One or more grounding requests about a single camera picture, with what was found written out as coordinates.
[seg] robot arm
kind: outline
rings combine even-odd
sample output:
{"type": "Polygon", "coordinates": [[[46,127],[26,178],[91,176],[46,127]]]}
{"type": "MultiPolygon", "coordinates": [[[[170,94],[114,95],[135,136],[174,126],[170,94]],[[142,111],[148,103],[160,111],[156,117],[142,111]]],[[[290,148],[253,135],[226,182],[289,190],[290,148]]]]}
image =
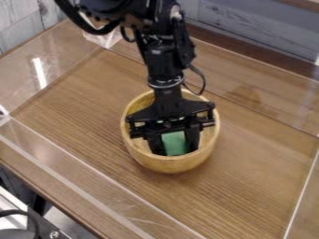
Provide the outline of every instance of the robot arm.
{"type": "Polygon", "coordinates": [[[184,24],[184,13],[176,0],[80,0],[74,7],[67,0],[55,0],[76,25],[94,35],[108,34],[122,27],[123,38],[136,42],[148,68],[148,86],[155,92],[155,102],[144,110],[127,117],[131,137],[143,137],[152,152],[166,155],[162,136],[184,132],[187,151],[198,150],[199,133],[215,125],[212,103],[188,101],[182,97],[183,70],[192,66],[195,45],[184,24]],[[80,15],[83,12],[96,21],[107,21],[95,29],[80,15]],[[135,39],[126,35],[131,28],[135,39]]]}

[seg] wooden bowl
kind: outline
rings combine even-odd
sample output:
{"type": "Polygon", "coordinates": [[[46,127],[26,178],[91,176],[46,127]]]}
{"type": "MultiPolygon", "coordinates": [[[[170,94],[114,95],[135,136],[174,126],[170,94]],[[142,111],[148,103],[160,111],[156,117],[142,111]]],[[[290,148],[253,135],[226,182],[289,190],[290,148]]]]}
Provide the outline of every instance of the wooden bowl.
{"type": "MultiPolygon", "coordinates": [[[[208,101],[203,96],[196,96],[187,90],[183,90],[183,97],[195,101],[208,101]]],[[[215,110],[216,126],[204,128],[202,131],[198,150],[182,156],[160,156],[152,153],[146,140],[142,138],[131,139],[128,133],[130,125],[126,123],[126,116],[144,109],[152,104],[152,102],[154,92],[148,91],[128,104],[122,115],[123,141],[132,157],[142,166],[166,174],[182,173],[198,167],[210,158],[214,152],[220,129],[218,111],[215,110]]]]}

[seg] green object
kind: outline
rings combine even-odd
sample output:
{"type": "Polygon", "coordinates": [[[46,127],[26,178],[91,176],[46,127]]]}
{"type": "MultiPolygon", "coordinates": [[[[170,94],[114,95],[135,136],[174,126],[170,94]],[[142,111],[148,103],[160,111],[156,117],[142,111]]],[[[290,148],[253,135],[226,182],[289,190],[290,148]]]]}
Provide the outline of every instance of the green object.
{"type": "Polygon", "coordinates": [[[162,136],[167,156],[187,154],[184,132],[168,133],[162,136]]]}

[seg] wooden floor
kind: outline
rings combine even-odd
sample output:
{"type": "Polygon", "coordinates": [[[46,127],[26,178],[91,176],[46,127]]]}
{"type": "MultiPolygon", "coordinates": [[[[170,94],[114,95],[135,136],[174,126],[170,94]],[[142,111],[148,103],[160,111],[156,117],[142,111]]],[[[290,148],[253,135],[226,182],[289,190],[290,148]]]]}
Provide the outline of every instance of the wooden floor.
{"type": "MultiPolygon", "coordinates": [[[[166,176],[136,164],[122,142],[122,112],[148,90],[144,66],[122,55],[135,50],[122,48],[120,43],[116,52],[96,51],[14,117],[204,237],[282,238],[319,147],[313,136],[319,124],[318,84],[198,41],[196,63],[208,77],[204,96],[216,103],[222,132],[211,159],[190,173],[166,176]]],[[[108,192],[90,172],[74,172],[72,164],[62,160],[47,156],[43,163],[59,168],[103,202],[108,192]]],[[[3,164],[20,176],[36,178],[36,169],[27,164],[19,168],[10,159],[3,164]]],[[[47,191],[42,180],[30,183],[47,191]]],[[[72,201],[74,208],[63,208],[72,214],[79,205],[67,196],[74,195],[58,190],[50,194],[56,204],[72,201]]],[[[84,214],[86,204],[74,217],[102,236],[102,225],[84,214]]],[[[116,230],[114,225],[111,238],[116,230]]],[[[310,227],[305,238],[317,235],[310,227]]]]}

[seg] wooden table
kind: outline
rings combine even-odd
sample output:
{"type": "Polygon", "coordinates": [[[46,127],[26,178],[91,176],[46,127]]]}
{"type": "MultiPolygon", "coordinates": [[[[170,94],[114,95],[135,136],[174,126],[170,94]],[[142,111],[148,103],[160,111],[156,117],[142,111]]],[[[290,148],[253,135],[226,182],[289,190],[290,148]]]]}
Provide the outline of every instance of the wooden table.
{"type": "MultiPolygon", "coordinates": [[[[68,35],[70,29],[64,22],[50,31],[68,35]]],[[[283,238],[286,233],[319,148],[318,82],[196,43],[196,65],[208,78],[204,96],[218,105],[222,132],[211,159],[194,171],[156,174],[124,148],[122,112],[148,89],[136,48],[123,42],[95,50],[12,112],[42,136],[26,134],[20,123],[15,135],[3,130],[8,140],[20,135],[27,153],[0,141],[0,162],[102,238],[283,238]]],[[[66,48],[66,56],[74,53],[66,48]]],[[[199,86],[191,74],[190,83],[199,86]]],[[[318,238],[318,227],[307,226],[318,217],[317,211],[290,238],[318,238]]]]}

